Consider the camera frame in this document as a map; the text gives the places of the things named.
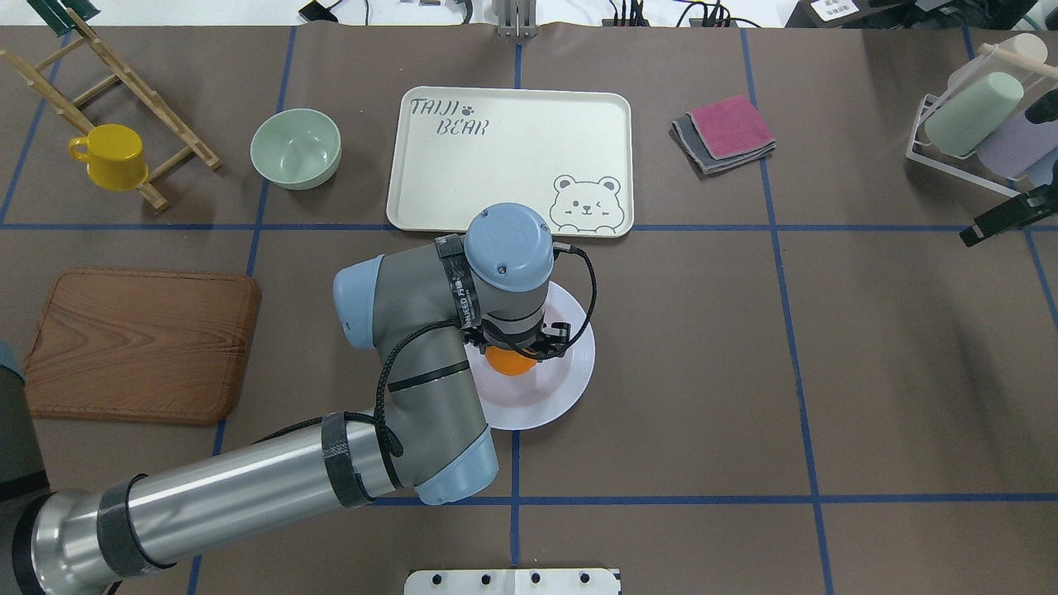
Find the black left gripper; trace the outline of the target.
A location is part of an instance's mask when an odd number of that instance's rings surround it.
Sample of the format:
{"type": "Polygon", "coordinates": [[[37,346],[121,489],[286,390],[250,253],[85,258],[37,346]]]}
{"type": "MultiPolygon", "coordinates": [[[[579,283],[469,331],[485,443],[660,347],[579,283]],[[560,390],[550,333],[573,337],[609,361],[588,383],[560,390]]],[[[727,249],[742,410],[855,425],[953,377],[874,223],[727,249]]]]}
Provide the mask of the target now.
{"type": "Polygon", "coordinates": [[[518,320],[461,315],[461,332],[472,353],[484,355],[488,347],[495,347],[537,362],[562,358],[572,344],[570,324],[549,325],[543,312],[518,320]]]}

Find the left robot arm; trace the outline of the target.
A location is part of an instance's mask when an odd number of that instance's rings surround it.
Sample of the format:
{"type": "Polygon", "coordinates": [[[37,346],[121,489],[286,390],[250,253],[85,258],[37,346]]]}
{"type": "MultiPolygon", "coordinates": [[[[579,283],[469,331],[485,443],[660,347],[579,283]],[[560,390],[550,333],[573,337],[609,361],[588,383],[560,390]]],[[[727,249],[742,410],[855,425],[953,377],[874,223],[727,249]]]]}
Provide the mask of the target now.
{"type": "Polygon", "coordinates": [[[204,549],[373,503],[411,487],[424,504],[471,497],[498,474],[466,344],[532,361],[578,341],[544,322],[559,254],[532,208],[484,208],[464,234],[341,270],[346,339],[382,368],[373,411],[339,411],[248,447],[101,493],[53,491],[26,380],[2,347],[2,591],[103,594],[204,549]]]}

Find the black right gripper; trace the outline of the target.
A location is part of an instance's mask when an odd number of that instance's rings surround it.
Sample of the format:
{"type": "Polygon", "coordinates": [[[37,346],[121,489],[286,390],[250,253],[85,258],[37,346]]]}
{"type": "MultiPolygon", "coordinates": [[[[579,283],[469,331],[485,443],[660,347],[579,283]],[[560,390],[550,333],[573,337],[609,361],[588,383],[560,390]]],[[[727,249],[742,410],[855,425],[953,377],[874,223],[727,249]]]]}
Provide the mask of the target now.
{"type": "Polygon", "coordinates": [[[975,216],[974,223],[960,231],[959,237],[965,247],[975,247],[995,235],[1017,227],[1034,226],[1056,213],[1057,186],[1051,183],[1026,193],[1018,193],[998,206],[975,216]]]}

